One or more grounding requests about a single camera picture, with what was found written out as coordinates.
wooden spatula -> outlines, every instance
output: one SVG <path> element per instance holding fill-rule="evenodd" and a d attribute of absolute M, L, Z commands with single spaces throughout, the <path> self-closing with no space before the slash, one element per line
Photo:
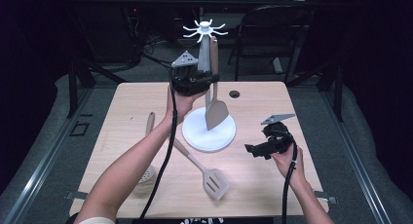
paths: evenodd
<path fill-rule="evenodd" d="M 212 36 L 209 41 L 210 70 L 218 74 L 218 41 Z M 212 101 L 206 107 L 206 128 L 211 130 L 224 121 L 229 115 L 227 105 L 218 100 L 218 82 L 213 83 Z"/>
<path fill-rule="evenodd" d="M 183 146 L 178 139 L 175 139 L 173 145 L 203 172 L 203 184 L 206 193 L 219 201 L 230 188 L 230 184 L 222 171 L 217 168 L 205 168 L 186 150 L 185 146 Z"/>

wooden handle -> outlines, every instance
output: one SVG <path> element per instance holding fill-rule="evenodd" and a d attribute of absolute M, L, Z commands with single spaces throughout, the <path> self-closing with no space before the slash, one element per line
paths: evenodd
<path fill-rule="evenodd" d="M 218 41 L 215 36 L 209 39 L 209 57 L 212 74 L 218 74 Z"/>
<path fill-rule="evenodd" d="M 215 36 L 211 36 L 209 40 L 209 57 L 210 57 L 210 70 L 212 74 L 218 74 L 218 41 Z M 213 95 L 212 100 L 218 99 L 218 84 L 213 83 Z"/>
<path fill-rule="evenodd" d="M 192 156 L 188 150 L 185 148 L 185 146 L 182 145 L 182 143 L 176 138 L 175 141 L 173 142 L 173 146 L 175 146 L 175 148 L 177 150 L 179 150 L 179 152 L 181 152 L 183 155 L 185 155 L 193 164 L 195 164 L 195 166 L 197 166 L 197 168 L 199 168 L 202 172 L 204 172 L 206 170 L 206 168 L 200 164 L 200 162 L 198 162 L 194 156 Z"/>
<path fill-rule="evenodd" d="M 154 129 L 155 124 L 155 113 L 151 112 L 148 117 L 148 122 L 146 123 L 146 135 Z"/>
<path fill-rule="evenodd" d="M 182 145 L 181 142 L 179 142 L 179 140 L 176 138 L 175 141 L 173 142 L 173 145 L 175 146 L 175 148 L 177 150 L 179 150 L 179 152 L 181 152 L 183 155 L 185 155 L 186 157 L 189 156 L 189 152 L 188 150 L 186 150 L 185 146 Z"/>

tabletop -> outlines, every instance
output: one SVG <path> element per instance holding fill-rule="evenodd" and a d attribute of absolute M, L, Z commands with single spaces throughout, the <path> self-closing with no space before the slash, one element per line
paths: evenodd
<path fill-rule="evenodd" d="M 144 137 L 150 112 L 156 114 L 159 124 L 166 111 L 168 83 L 124 83 L 119 85 L 102 125 L 84 177 L 80 192 L 89 193 L 99 176 L 119 156 Z M 231 97 L 230 92 L 239 97 Z M 282 82 L 220 82 L 218 99 L 225 101 L 237 131 L 224 149 L 205 153 L 185 141 L 178 126 L 176 138 L 206 168 L 220 169 L 230 182 L 230 189 L 220 201 L 209 197 L 203 188 L 203 175 L 176 149 L 172 150 L 156 196 L 146 218 L 187 217 L 253 217 L 282 214 L 282 187 L 274 160 L 253 158 L 245 144 L 266 141 L 260 123 L 274 114 L 295 113 L 285 84 Z M 205 107 L 204 98 L 194 103 L 194 110 Z M 306 177 L 312 187 L 322 191 L 319 177 L 308 150 L 297 117 L 282 121 L 297 144 L 303 149 Z M 165 159 L 169 142 L 165 142 L 152 162 L 159 171 Z M 121 206 L 118 217 L 136 218 L 144 209 L 152 192 L 156 175 L 138 184 Z M 328 204 L 319 200 L 328 211 Z M 80 210 L 83 201 L 75 199 L 70 214 Z M 288 215 L 302 215 L 302 209 L 290 190 Z"/>

sleeve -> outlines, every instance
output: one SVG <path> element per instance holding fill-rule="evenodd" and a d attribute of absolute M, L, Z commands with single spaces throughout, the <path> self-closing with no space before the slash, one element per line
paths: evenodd
<path fill-rule="evenodd" d="M 115 223 L 106 217 L 92 217 L 92 218 L 86 219 L 80 224 L 115 224 Z"/>

spatula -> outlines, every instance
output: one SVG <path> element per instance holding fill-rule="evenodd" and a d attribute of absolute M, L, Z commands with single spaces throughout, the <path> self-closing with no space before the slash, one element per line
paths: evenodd
<path fill-rule="evenodd" d="M 205 168 L 186 150 L 185 146 L 183 146 L 178 139 L 175 139 L 173 145 L 203 172 L 203 185 L 206 193 L 219 201 L 230 188 L 230 184 L 222 171 L 217 168 Z"/>
<path fill-rule="evenodd" d="M 209 40 L 210 70 L 218 74 L 218 41 L 212 36 Z M 227 105 L 218 100 L 218 82 L 213 83 L 212 101 L 206 106 L 206 128 L 211 130 L 224 121 L 229 115 Z"/>
<path fill-rule="evenodd" d="M 155 113 L 149 113 L 148 121 L 146 123 L 146 132 L 145 135 L 148 135 L 155 125 Z M 149 168 L 145 171 L 143 176 L 140 178 L 138 183 L 143 183 L 148 181 L 155 174 L 155 168 L 152 165 L 149 165 Z"/>

